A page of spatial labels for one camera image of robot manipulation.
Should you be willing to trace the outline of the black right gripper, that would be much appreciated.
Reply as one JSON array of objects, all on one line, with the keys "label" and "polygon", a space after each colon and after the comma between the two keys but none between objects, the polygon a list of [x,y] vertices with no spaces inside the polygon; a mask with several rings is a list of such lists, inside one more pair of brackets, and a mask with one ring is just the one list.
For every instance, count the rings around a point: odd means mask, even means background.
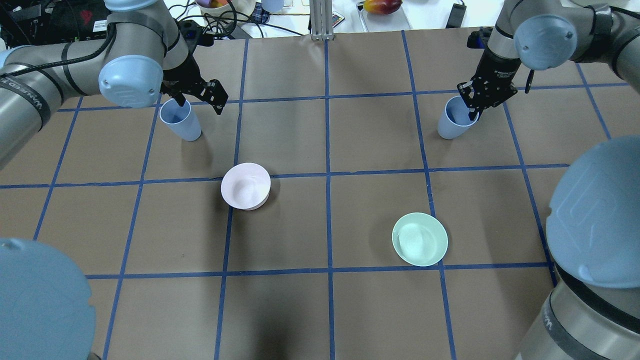
[{"label": "black right gripper", "polygon": [[498,107],[517,94],[514,77],[521,64],[519,58],[505,58],[492,50],[483,51],[474,75],[457,84],[471,122],[477,121],[484,110]]}]

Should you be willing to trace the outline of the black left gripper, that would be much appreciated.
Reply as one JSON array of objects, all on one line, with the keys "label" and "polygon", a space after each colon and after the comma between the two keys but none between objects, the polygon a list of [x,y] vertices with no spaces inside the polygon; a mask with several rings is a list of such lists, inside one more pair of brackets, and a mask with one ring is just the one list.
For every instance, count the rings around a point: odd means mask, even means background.
[{"label": "black left gripper", "polygon": [[201,69],[192,55],[172,69],[163,70],[160,93],[176,101],[179,107],[188,103],[186,95],[206,102],[220,116],[226,107],[229,95],[218,79],[205,80]]}]

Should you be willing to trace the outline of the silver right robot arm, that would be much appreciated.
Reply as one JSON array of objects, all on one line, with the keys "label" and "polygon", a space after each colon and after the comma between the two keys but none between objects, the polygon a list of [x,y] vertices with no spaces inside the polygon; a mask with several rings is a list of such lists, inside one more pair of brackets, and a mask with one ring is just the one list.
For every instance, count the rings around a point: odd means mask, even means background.
[{"label": "silver right robot arm", "polygon": [[[457,85],[471,116],[516,94],[521,65],[531,73],[567,61],[604,63],[639,89],[639,14],[606,3],[506,0],[477,70]],[[522,339],[517,360],[639,358],[638,135],[601,142],[558,182],[546,241],[558,283]]]}]

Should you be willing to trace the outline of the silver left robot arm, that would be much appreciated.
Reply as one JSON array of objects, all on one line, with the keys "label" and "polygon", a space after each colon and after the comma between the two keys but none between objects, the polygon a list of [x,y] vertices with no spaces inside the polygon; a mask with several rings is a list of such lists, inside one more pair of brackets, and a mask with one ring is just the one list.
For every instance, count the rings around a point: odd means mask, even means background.
[{"label": "silver left robot arm", "polygon": [[[144,109],[159,95],[190,95],[221,114],[228,94],[204,80],[176,19],[162,0],[107,0],[103,40],[25,45],[1,53],[1,166],[71,98],[103,95]],[[85,274],[58,249],[1,239],[0,340],[3,360],[90,360],[96,310]]]}]

